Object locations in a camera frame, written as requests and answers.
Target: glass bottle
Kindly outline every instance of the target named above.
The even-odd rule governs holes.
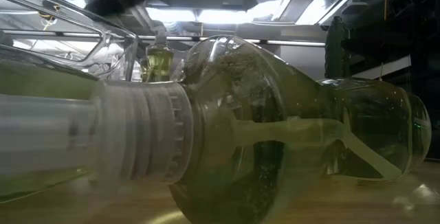
[[[146,58],[141,60],[142,82],[167,82],[173,62],[173,50],[166,45],[166,36],[156,36],[154,44],[146,48]]]
[[[191,223],[260,223],[322,175],[394,180],[429,147],[430,121],[417,97],[373,80],[315,82],[237,37],[194,46],[176,80],[100,82],[85,102],[2,96],[0,111],[65,125],[65,133],[43,134],[57,134],[69,146],[55,143],[57,152],[46,151],[50,156],[33,164],[11,156],[0,173],[16,165],[81,166],[88,157],[106,191],[159,181],[169,184]],[[40,113],[14,104],[35,105]],[[390,122],[389,129],[380,126]],[[10,131],[21,141],[13,155],[46,143],[40,133],[28,140],[31,127],[19,128]]]

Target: green liquid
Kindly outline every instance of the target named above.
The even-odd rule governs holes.
[[[173,52],[167,47],[154,45],[147,49],[146,60],[140,63],[142,82],[170,81],[170,67],[173,61]]]

